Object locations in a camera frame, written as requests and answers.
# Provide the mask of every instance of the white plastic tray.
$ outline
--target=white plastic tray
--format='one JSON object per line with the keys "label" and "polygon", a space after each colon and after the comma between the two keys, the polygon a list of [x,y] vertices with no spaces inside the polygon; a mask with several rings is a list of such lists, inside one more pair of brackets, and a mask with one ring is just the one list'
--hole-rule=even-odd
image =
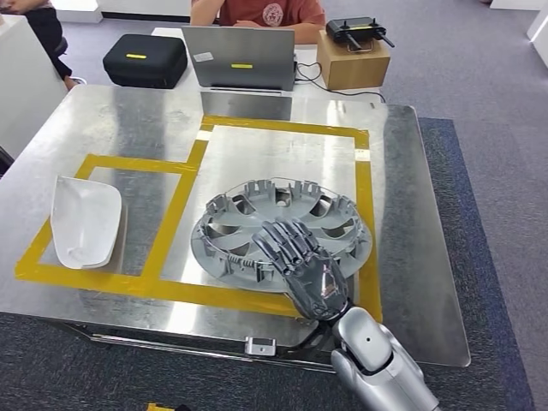
{"label": "white plastic tray", "polygon": [[57,257],[72,269],[108,264],[121,213],[122,196],[117,188],[58,176],[51,221]]}

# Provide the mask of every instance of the yellow object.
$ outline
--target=yellow object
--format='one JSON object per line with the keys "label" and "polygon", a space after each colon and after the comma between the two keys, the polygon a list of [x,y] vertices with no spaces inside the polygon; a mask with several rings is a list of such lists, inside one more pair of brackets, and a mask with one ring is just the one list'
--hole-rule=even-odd
{"label": "yellow object", "polygon": [[252,69],[254,67],[253,64],[231,64],[231,67],[233,69]]}
{"label": "yellow object", "polygon": [[142,54],[126,54],[127,58],[137,58],[139,60],[144,60],[146,58],[146,56],[143,56]]}
{"label": "yellow object", "polygon": [[164,262],[167,258],[178,223],[184,211],[186,201],[190,195],[207,149],[209,139],[203,138],[202,134],[211,133],[215,126],[353,138],[356,151],[357,209],[373,235],[373,251],[371,257],[359,271],[359,301],[358,305],[365,308],[376,320],[381,321],[379,276],[375,246],[375,222],[373,215],[373,197],[371,187],[371,164],[368,160],[369,134],[367,131],[355,128],[204,116],[199,132],[201,137],[195,140],[190,154],[185,163],[88,154],[75,177],[88,179],[96,167],[170,173],[180,176],[167,211],[160,223],[158,233],[143,265],[140,276],[126,276],[97,270],[71,270],[57,265],[40,263],[42,254],[51,241],[51,227],[49,219],[48,219],[31,242],[20,261],[17,264],[15,269],[16,278],[75,289],[90,289],[111,294],[190,302],[241,311],[298,317],[299,314],[295,310],[293,303],[285,295],[180,283],[164,280],[160,277]]}
{"label": "yellow object", "polygon": [[146,411],[174,411],[173,408],[164,408],[155,404],[149,404],[149,408]]}

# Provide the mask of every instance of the person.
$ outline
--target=person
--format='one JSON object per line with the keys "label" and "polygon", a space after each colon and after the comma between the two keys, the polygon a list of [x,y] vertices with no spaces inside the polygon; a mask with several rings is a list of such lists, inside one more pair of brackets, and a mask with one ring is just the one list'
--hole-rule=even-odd
{"label": "person", "polygon": [[208,26],[217,13],[221,26],[292,28],[297,45],[316,44],[325,28],[319,0],[192,0],[190,24]]}
{"label": "person", "polygon": [[55,49],[63,39],[63,28],[57,12],[48,0],[0,0],[0,13],[24,15],[38,41],[46,51],[67,89],[76,86],[70,76],[72,70],[56,56]]}

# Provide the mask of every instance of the blue carpet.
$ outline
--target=blue carpet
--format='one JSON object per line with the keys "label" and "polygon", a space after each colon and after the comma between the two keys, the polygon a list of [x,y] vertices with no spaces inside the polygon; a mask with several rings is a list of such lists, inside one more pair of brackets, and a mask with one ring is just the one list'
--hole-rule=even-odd
{"label": "blue carpet", "polygon": [[[423,365],[448,410],[534,410],[450,120],[420,119],[472,363]],[[103,349],[34,319],[0,315],[0,410],[362,410],[335,376],[145,349]]]}

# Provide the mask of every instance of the laptop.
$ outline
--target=laptop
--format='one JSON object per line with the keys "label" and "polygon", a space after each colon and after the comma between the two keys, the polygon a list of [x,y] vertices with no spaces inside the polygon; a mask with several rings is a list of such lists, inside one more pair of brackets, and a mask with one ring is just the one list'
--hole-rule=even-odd
{"label": "laptop", "polygon": [[191,26],[182,30],[202,87],[293,90],[293,30]]}

